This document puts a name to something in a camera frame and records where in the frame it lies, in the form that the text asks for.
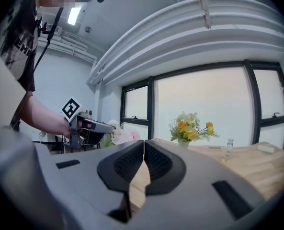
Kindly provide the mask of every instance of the window handle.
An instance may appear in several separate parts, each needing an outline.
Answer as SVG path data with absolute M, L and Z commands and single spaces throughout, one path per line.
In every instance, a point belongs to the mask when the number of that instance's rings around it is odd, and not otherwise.
M 279 114 L 279 113 L 274 113 L 274 115 L 272 117 L 277 117 L 276 114 Z

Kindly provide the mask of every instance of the window pane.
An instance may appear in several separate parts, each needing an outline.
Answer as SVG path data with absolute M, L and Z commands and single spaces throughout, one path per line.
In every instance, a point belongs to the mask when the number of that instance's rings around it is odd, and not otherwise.
M 243 67 L 192 72 L 156 81 L 155 138 L 170 140 L 169 124 L 182 111 L 198 113 L 201 127 L 212 122 L 219 138 L 192 145 L 247 146 L 253 131 L 250 84 Z
M 284 115 L 284 89 L 277 71 L 254 70 L 261 98 L 262 118 Z
M 284 124 L 262 127 L 259 142 L 266 141 L 274 146 L 283 148 L 284 145 Z
M 141 140 L 148 139 L 148 126 L 123 123 L 123 129 L 124 131 L 128 132 L 138 132 L 140 134 Z
M 125 117 L 147 119 L 147 91 L 148 86 L 126 93 Z

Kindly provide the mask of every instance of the shirt sleeve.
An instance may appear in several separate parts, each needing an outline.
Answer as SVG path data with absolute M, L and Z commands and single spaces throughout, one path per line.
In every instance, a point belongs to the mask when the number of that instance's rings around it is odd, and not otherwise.
M 23 71 L 22 76 L 18 79 L 18 82 L 21 84 L 21 86 L 27 91 L 29 82 L 31 80 L 30 87 L 28 91 L 35 91 L 35 85 L 34 85 L 34 74 L 33 74 L 33 69 L 34 69 L 34 59 L 36 55 L 36 50 L 30 53 L 30 56 L 27 59 L 25 69 Z

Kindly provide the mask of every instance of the black rectangular slot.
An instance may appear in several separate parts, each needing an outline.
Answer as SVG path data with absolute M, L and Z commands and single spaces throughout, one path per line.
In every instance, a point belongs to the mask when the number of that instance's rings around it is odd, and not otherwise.
M 58 167 L 58 169 L 63 169 L 63 168 L 66 168 L 66 167 L 70 167 L 70 166 L 79 164 L 79 163 L 80 162 L 78 160 L 74 159 L 74 160 L 56 163 L 56 166 Z
M 212 186 L 236 220 L 253 210 L 252 207 L 227 181 L 218 181 L 213 183 Z

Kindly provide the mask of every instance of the black t-shirt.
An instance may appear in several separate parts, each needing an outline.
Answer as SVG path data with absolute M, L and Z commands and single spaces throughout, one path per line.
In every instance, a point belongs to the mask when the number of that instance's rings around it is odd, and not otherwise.
M 0 56 L 21 86 L 34 87 L 34 58 L 38 41 L 35 0 L 16 0 L 0 23 Z

